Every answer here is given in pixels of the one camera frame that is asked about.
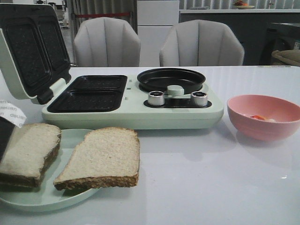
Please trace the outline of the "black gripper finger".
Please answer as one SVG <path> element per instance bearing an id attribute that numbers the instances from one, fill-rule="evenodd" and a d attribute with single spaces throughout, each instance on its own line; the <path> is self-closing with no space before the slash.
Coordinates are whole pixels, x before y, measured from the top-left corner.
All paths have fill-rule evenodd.
<path id="1" fill-rule="evenodd" d="M 0 160 L 4 158 L 14 128 L 21 128 L 26 119 L 20 108 L 7 100 L 0 100 Z"/>

